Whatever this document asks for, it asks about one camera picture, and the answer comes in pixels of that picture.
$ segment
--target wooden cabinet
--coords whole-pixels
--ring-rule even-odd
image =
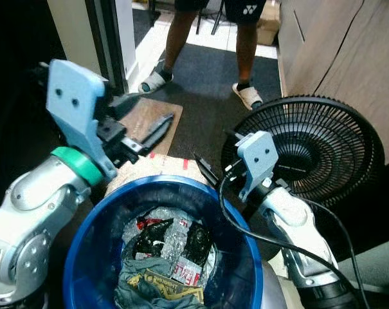
[[[388,163],[389,0],[365,0],[353,20],[361,3],[282,1],[278,38],[283,91],[325,95],[356,108],[379,133]]]

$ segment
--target blue trash bin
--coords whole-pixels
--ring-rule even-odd
[[[112,192],[80,226],[64,267],[66,308],[114,309],[113,291],[121,269],[124,226],[153,208],[178,207],[202,220],[217,247],[215,267],[204,291],[204,304],[213,308],[259,309],[263,270],[254,239],[235,230],[219,208],[217,193],[180,176],[151,176]],[[239,212],[226,202],[228,212],[248,228]]]

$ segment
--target black mat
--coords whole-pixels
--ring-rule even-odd
[[[134,43],[137,47],[151,28],[149,11],[133,9],[132,21],[134,25]]]
[[[195,152],[221,170],[223,129],[233,129],[249,113],[231,90],[237,76],[235,53],[186,44],[174,81],[149,96],[183,106],[168,155],[194,158]],[[256,57],[252,83],[265,101],[281,97],[277,60]]]

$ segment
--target fan grille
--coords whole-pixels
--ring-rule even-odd
[[[320,97],[289,97],[264,104],[236,132],[268,131],[278,152],[275,178],[297,195],[331,207],[384,167],[384,151],[373,127],[354,109]],[[222,166],[236,159],[234,139],[222,150]]]

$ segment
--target white sandal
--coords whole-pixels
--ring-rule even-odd
[[[152,93],[152,92],[155,92],[156,90],[158,90],[159,88],[161,88],[162,86],[164,86],[165,84],[167,84],[168,82],[166,82],[164,80],[164,78],[159,73],[154,71],[149,77],[147,77],[138,86],[138,92],[140,92],[140,93]],[[145,91],[143,89],[143,84],[146,84],[150,90]]]
[[[243,102],[244,106],[249,110],[252,111],[253,109],[258,108],[263,103],[263,99],[258,95],[258,92],[256,88],[254,87],[248,87],[244,88],[243,90],[237,90],[238,83],[235,83],[233,85],[233,92],[239,96],[241,101]],[[253,107],[253,104],[259,102],[258,106]]]

